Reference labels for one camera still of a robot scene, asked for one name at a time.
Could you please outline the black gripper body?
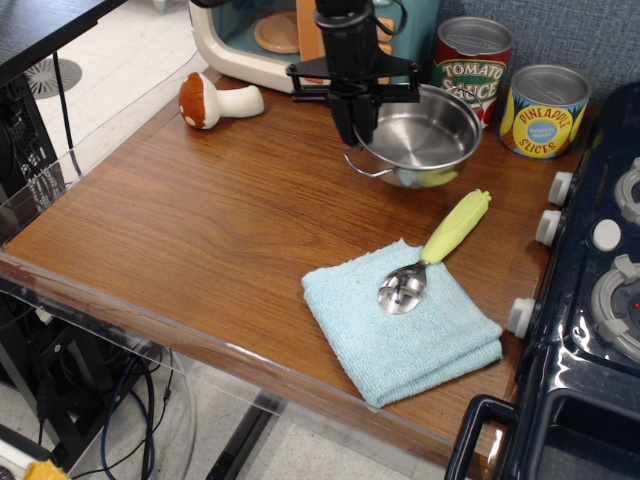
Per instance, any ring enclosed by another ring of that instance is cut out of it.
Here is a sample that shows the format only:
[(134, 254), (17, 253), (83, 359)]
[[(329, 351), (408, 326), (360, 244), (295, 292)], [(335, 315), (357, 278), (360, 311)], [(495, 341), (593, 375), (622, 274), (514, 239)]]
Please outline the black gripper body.
[(325, 55), (291, 64), (292, 98), (323, 102), (331, 96), (344, 101), (371, 98), (375, 104), (411, 103), (419, 99), (418, 65), (385, 53), (378, 44), (373, 14), (316, 14)]

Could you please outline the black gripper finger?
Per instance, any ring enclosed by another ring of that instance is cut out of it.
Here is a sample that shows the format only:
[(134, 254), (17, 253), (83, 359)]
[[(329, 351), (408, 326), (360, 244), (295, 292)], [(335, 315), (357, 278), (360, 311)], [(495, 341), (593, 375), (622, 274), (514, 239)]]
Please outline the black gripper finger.
[(360, 142), (371, 142), (377, 126), (378, 107), (371, 97), (358, 97), (353, 101), (354, 132)]
[(328, 97), (327, 104), (342, 141), (354, 146), (358, 140), (353, 132), (350, 102), (342, 97)]

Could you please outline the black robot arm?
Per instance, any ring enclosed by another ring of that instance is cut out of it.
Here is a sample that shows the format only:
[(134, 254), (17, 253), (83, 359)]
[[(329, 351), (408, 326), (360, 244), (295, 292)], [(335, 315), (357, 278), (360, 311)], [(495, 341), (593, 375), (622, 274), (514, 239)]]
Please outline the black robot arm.
[[(403, 32), (408, 14), (389, 26), (371, 1), (192, 1), (198, 51), (219, 73), (289, 93), (298, 102), (326, 104), (343, 142), (368, 143), (385, 103), (419, 98), (417, 62), (386, 52), (379, 35)], [(313, 58), (260, 46), (259, 25), (282, 16), (294, 40), (320, 45)]]

